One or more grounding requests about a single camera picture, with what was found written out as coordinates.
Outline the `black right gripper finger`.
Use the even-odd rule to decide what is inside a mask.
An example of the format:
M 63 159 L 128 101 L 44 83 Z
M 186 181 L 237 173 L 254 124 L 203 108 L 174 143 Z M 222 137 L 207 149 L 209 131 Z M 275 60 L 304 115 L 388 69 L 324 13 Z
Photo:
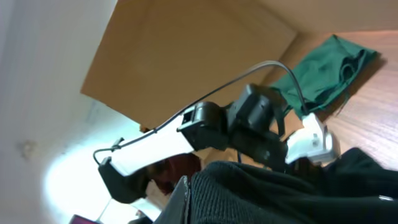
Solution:
M 190 223 L 190 181 L 183 176 L 172 192 L 169 201 L 153 224 Z

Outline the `black garment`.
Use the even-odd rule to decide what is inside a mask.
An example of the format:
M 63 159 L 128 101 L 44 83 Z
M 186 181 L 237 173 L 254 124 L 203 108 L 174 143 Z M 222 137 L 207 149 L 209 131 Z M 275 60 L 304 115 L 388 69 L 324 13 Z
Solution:
M 397 223 L 397 172 L 359 148 L 316 182 L 218 161 L 191 181 L 191 223 Z

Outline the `green cloth bag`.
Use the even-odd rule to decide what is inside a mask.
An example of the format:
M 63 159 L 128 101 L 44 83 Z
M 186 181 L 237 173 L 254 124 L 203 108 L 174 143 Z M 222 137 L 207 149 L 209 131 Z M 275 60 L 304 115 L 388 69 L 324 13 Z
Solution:
M 271 87 L 286 100 L 286 111 L 294 110 L 301 118 L 324 110 L 355 81 L 379 53 L 337 35 L 331 35 L 308 53 L 292 70 L 301 89 L 287 73 Z

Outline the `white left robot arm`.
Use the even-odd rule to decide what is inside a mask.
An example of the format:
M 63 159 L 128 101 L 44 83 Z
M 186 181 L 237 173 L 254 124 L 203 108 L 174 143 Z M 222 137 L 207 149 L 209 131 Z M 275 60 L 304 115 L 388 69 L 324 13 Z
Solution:
M 278 94 L 266 86 L 248 84 L 228 106 L 197 103 L 158 129 L 113 145 L 98 171 L 111 197 L 130 204 L 146 196 L 146 166 L 209 147 L 232 148 L 271 169 L 284 170 L 287 145 L 280 140 L 284 134 Z

